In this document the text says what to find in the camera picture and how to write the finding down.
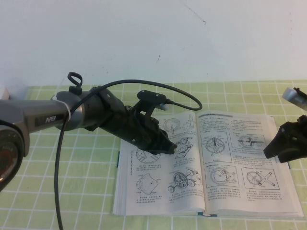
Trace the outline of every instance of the black cable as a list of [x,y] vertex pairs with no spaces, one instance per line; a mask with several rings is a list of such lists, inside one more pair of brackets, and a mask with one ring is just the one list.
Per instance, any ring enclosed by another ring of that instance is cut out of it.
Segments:
[[[70,72],[68,74],[68,78],[71,78],[71,76],[73,76],[73,74],[72,74],[72,72]],[[124,84],[124,83],[146,84],[146,85],[153,85],[153,86],[158,86],[158,87],[161,87],[161,88],[173,90],[173,91],[178,92],[182,95],[185,95],[188,98],[195,101],[199,105],[199,108],[188,107],[188,106],[173,102],[171,100],[167,100],[168,104],[177,105],[179,107],[189,109],[189,110],[194,110],[194,111],[202,109],[202,104],[196,97],[192,96],[191,94],[189,94],[189,93],[187,93],[183,90],[177,89],[173,86],[164,85],[164,84],[161,84],[161,83],[157,83],[157,82],[153,82],[153,81],[147,81],[147,80],[118,80],[118,81],[114,81],[114,82],[108,83],[108,84],[103,85],[103,86],[99,86],[96,89],[94,89],[92,92],[90,92],[84,98],[82,98],[76,105],[74,105],[74,107],[71,109],[71,115],[79,108],[80,105],[82,105],[89,98],[91,98],[92,96],[97,94],[99,91],[104,90],[104,89],[106,89],[110,86]],[[60,154],[61,154],[62,142],[63,142],[63,137],[64,137],[66,125],[67,125],[67,122],[68,122],[68,117],[69,117],[68,115],[65,117],[62,129],[61,129],[61,132],[60,132],[60,135],[59,135],[57,154],[56,154],[56,160],[55,160],[55,167],[54,167],[54,197],[55,197],[56,213],[57,213],[57,219],[58,219],[58,224],[59,224],[60,230],[64,230],[64,228],[63,228],[63,223],[62,223],[62,218],[61,218],[61,211],[60,211],[60,207],[59,207],[59,158],[60,158]]]

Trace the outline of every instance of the book page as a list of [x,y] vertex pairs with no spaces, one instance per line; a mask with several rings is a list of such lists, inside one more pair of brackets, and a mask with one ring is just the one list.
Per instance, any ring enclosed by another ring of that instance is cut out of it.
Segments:
[[272,117],[207,112],[197,123],[208,212],[296,212],[288,164],[263,153],[277,132]]
[[159,116],[161,129],[178,145],[173,155],[153,155],[123,141],[120,165],[128,164],[126,215],[205,209],[196,117],[193,112]]

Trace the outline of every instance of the diagram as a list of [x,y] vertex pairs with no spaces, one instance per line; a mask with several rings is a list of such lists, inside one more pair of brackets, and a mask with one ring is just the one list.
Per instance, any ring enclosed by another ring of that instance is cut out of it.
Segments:
[[155,163],[157,160],[159,160],[160,156],[161,154],[154,155],[140,149],[136,150],[136,158],[145,164]]
[[268,182],[272,186],[275,186],[275,184],[269,180],[269,177],[271,175],[271,172],[269,172],[266,176],[261,175],[261,173],[259,172],[248,172],[246,177],[248,179],[248,182],[253,185],[262,185],[264,182]]
[[182,172],[177,172],[174,174],[173,183],[168,187],[169,192],[173,193],[176,187],[184,189],[188,185],[194,187],[196,184],[202,184],[201,176],[199,175],[197,170],[189,167],[186,167],[186,169],[186,174]]
[[148,173],[137,181],[136,187],[140,191],[149,195],[158,186],[158,184],[159,184],[158,181],[153,179]]
[[209,165],[205,168],[205,173],[207,188],[219,185],[239,187],[235,166]]
[[274,169],[242,168],[245,188],[279,189]]
[[215,168],[211,171],[211,180],[216,184],[236,183],[233,172],[230,174],[225,168]]
[[171,132],[174,134],[174,131],[180,129],[180,121],[177,118],[171,118],[164,121],[163,126],[166,132]]
[[191,130],[192,128],[194,128],[194,120],[193,120],[193,115],[189,115],[189,120],[183,124],[183,129],[184,130]]
[[190,137],[182,138],[180,141],[176,142],[177,148],[175,151],[176,158],[184,158],[193,145],[189,142]]
[[246,134],[241,136],[236,134],[231,137],[231,141],[233,148],[264,150],[266,147],[264,136],[258,134]]
[[225,144],[217,137],[210,138],[206,143],[206,149],[213,155],[222,155]]
[[210,132],[209,136],[201,134],[203,163],[229,162],[232,163],[227,132]]

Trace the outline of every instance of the white wall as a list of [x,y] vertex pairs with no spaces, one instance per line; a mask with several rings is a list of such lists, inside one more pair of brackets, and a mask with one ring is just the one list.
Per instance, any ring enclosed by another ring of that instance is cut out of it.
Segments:
[[305,0],[2,0],[0,83],[303,79],[306,12]]

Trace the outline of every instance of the green grid tablecloth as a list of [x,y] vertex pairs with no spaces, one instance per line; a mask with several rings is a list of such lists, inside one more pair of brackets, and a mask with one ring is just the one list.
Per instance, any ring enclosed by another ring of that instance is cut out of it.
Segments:
[[[307,92],[307,80],[244,81],[170,84],[196,96],[203,110],[274,116],[277,127],[296,121],[305,112],[282,99],[286,87]],[[92,86],[83,86],[89,90]],[[28,99],[50,99],[56,86],[30,87]],[[126,105],[137,102],[139,90],[165,94],[171,100],[196,106],[189,98],[154,86],[125,84],[110,90]],[[179,113],[155,110],[155,115]],[[54,160],[59,130],[31,134],[29,155],[12,182],[0,193],[0,229],[58,229],[54,194]],[[112,215],[120,140],[97,129],[66,132],[59,170],[60,206],[67,230],[302,230],[306,219],[204,218],[197,216]],[[307,214],[307,159],[290,162],[291,173]]]

